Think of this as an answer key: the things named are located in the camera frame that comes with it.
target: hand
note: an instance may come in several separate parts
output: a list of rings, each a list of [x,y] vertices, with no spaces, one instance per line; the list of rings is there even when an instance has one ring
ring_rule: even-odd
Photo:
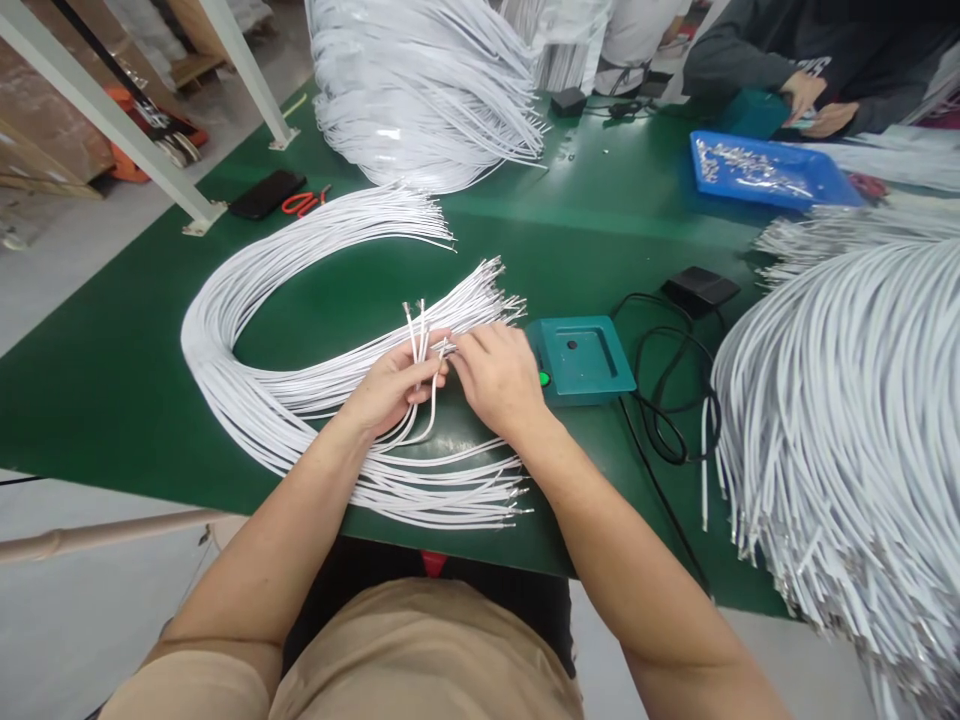
[[[807,110],[813,107],[813,104],[820,97],[820,93],[827,89],[827,83],[823,78],[817,78],[805,73],[803,70],[797,70],[780,88],[782,95],[790,96],[790,117],[783,124],[787,127],[802,118]]]
[[[432,346],[449,335],[449,330],[434,330],[427,342]],[[336,416],[373,437],[383,435],[403,420],[408,406],[430,399],[434,375],[437,387],[442,388],[448,370],[447,363],[441,364],[432,350],[424,362],[414,364],[413,348],[404,341],[373,364]],[[422,383],[419,390],[415,389],[417,383]]]
[[[860,103],[830,103],[817,113],[813,125],[800,134],[812,138],[830,137],[843,130],[860,109]]]
[[[549,410],[540,389],[537,361],[522,330],[482,325],[454,338],[450,363],[467,402],[484,424],[511,445]]]

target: black power cord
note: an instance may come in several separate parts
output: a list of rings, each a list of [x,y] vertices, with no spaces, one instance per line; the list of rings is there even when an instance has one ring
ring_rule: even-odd
[[[4,485],[20,485],[21,483],[25,483],[25,482],[35,482],[37,480],[46,480],[46,479],[47,478],[42,477],[40,475],[27,475],[26,477],[13,478],[12,480],[0,480],[0,487],[3,487]]]
[[[640,405],[640,417],[643,420],[643,429],[654,451],[664,461],[671,465],[686,465],[687,463],[700,462],[711,457],[716,450],[717,442],[720,436],[720,402],[717,399],[717,393],[710,385],[710,370],[713,367],[713,353],[706,346],[697,340],[693,335],[693,318],[680,306],[669,300],[649,293],[630,293],[625,296],[610,313],[610,319],[616,321],[617,315],[628,302],[637,300],[642,302],[651,302],[674,313],[683,321],[684,329],[676,328],[672,325],[658,325],[647,330],[640,336],[637,344],[636,355],[634,356],[633,374],[637,378],[637,389],[631,393],[633,398]],[[725,331],[726,323],[720,311],[715,311],[720,321],[721,330]],[[640,387],[640,379],[648,376],[644,371],[643,359],[644,351],[647,350],[651,339],[660,336],[673,335],[680,340],[677,350],[667,367],[660,373],[653,392],[648,396],[644,395]],[[680,366],[680,362],[689,350],[696,351],[701,359],[698,364],[700,391],[688,402],[675,407],[666,407],[663,396],[666,393],[667,385],[674,371]],[[716,418],[716,425],[708,427],[706,450],[702,454],[691,453],[686,438],[672,419],[672,415],[682,414],[695,408],[703,407],[703,403],[710,404],[712,416]],[[664,437],[662,424],[665,424],[674,438],[674,444],[668,442]]]
[[[657,304],[660,307],[663,307],[674,313],[683,321],[684,325],[684,329],[676,328],[672,325],[660,325],[651,328],[643,333],[638,341],[634,360],[634,375],[637,378],[637,389],[631,393],[631,395],[636,400],[637,405],[640,408],[644,432],[654,451],[664,461],[670,463],[671,465],[680,466],[686,463],[701,462],[709,458],[714,453],[720,435],[720,405],[719,400],[717,399],[716,391],[710,385],[710,369],[713,365],[713,354],[706,348],[706,346],[703,345],[703,343],[693,336],[693,318],[691,318],[683,308],[657,295],[651,295],[649,293],[630,293],[629,295],[626,295],[619,303],[617,303],[617,306],[610,313],[610,319],[616,321],[616,318],[620,314],[620,311],[623,309],[623,307],[632,301]],[[720,315],[719,310],[716,311],[716,314],[720,322],[721,329],[725,330],[726,323],[723,319],[723,316]],[[648,397],[644,395],[643,390],[640,387],[640,379],[644,376],[644,350],[647,349],[647,345],[651,338],[671,335],[676,336],[680,340],[680,343],[677,351],[667,364],[666,369],[657,379],[657,383],[652,394]],[[700,391],[695,398],[688,402],[675,407],[665,407],[663,404],[663,395],[666,392],[666,387],[669,383],[670,377],[680,365],[680,362],[685,354],[691,348],[695,350],[697,356],[701,360],[699,363],[701,386]],[[677,427],[676,423],[671,418],[671,415],[684,413],[689,410],[693,410],[694,408],[702,407],[704,402],[711,404],[713,417],[716,418],[716,425],[708,428],[709,435],[707,437],[705,452],[702,454],[691,454],[683,433]],[[713,592],[711,590],[710,581],[707,578],[707,574],[700,565],[700,561],[697,559],[696,554],[693,552],[693,547],[691,546],[690,541],[683,530],[683,526],[680,524],[680,520],[673,511],[673,506],[667,499],[666,493],[663,491],[663,486],[660,484],[660,480],[657,478],[657,474],[653,470],[653,465],[650,462],[647,451],[644,449],[643,442],[640,439],[640,434],[637,431],[633,417],[622,397],[620,398],[620,409],[623,411],[623,416],[627,421],[627,426],[630,429],[630,436],[633,438],[637,453],[640,455],[640,460],[643,462],[647,473],[650,475],[650,479],[653,481],[654,490],[656,491],[657,496],[660,498],[660,502],[663,504],[664,509],[667,511],[667,516],[680,539],[680,543],[683,545],[684,551],[690,558],[690,563],[696,572],[697,582],[700,584],[700,587],[703,589],[704,593],[706,593],[706,595],[712,599]],[[661,423],[666,424],[666,426],[670,429],[670,433],[672,434],[675,444],[678,447],[671,446],[671,444],[664,437]]]

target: smartphone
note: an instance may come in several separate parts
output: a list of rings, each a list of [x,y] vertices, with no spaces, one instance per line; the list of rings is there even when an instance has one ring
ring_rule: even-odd
[[[303,175],[277,170],[230,203],[229,210],[247,220],[263,220],[306,182]]]

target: person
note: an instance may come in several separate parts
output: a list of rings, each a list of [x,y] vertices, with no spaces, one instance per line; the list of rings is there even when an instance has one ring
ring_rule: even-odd
[[[544,404],[525,334],[495,324],[454,341],[449,364],[467,402],[546,496],[649,716],[787,718],[700,587]],[[428,399],[431,377],[445,384],[447,370],[436,357],[413,363],[404,346],[373,365],[201,578],[103,720],[583,718],[574,671],[554,647],[458,580],[406,577],[363,590],[283,675],[284,645],[303,621],[305,600],[341,590],[325,560],[367,451],[408,402]],[[567,603],[569,613],[569,596]]]
[[[594,77],[599,95],[625,95],[646,79],[657,50],[680,33],[691,0],[617,0]]]
[[[683,92],[727,100],[752,88],[781,93],[785,126],[814,139],[880,133],[923,99],[957,38],[946,24],[821,22],[820,0],[730,0],[690,49]]]

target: green table surface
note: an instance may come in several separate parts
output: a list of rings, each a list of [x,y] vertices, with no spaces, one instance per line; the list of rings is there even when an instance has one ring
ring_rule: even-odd
[[[268,149],[270,137],[261,126],[199,183],[200,190],[233,199],[281,167],[305,174],[310,189],[332,183],[331,197],[369,186],[323,142],[310,103],[289,121],[302,133],[286,152]],[[694,127],[662,115],[616,124],[597,116],[556,121],[546,138],[548,171],[504,166],[470,190],[441,199],[460,240],[457,254],[402,239],[340,252],[270,298],[241,337],[237,357],[293,369],[340,354],[402,324],[402,301],[436,301],[482,258],[495,255],[507,267],[501,287],[528,299],[531,318],[607,314],[626,293],[655,292],[667,277],[700,265],[743,287],[724,309],[733,322],[759,297],[749,246],[774,212],[696,192],[688,139]],[[263,222],[225,215],[203,238],[181,234],[186,220],[171,208],[0,358],[0,467],[243,514],[256,510],[277,484],[214,419],[179,337],[187,306],[210,273],[291,220],[280,212]],[[698,323],[698,334],[716,347],[714,320]],[[644,330],[664,321],[669,315],[649,305],[625,310],[617,326],[628,353]],[[641,387],[673,349],[653,348]],[[695,385],[695,369],[687,367],[668,399],[695,392]],[[438,413],[438,429],[421,452],[489,437],[456,383],[442,393]],[[619,405],[557,414],[690,567]],[[699,439],[699,411],[680,425],[688,438]],[[770,576],[737,559],[729,509],[716,484],[704,533],[699,468],[675,468],[656,458],[654,468],[717,601],[782,615]],[[499,531],[428,531],[357,508],[348,512],[343,531],[572,575],[545,500],[536,489],[522,500],[535,512]]]

